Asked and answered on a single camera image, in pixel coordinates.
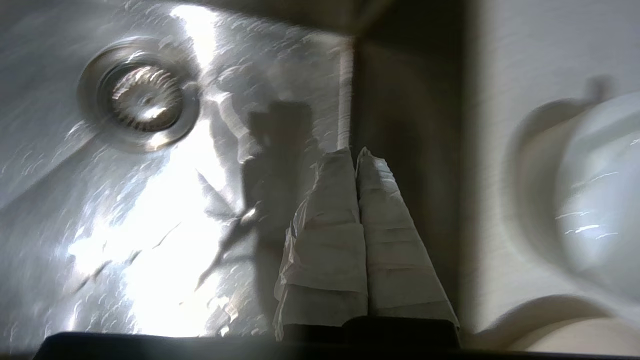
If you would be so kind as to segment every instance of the folded paper towel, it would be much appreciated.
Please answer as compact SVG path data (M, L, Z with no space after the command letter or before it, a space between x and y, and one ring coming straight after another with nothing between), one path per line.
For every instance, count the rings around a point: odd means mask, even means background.
M341 326L367 314L364 232L348 149L316 164L313 189L286 231L274 296L276 338L288 324Z
M443 319L458 326L387 162L362 149L357 183L369 314Z

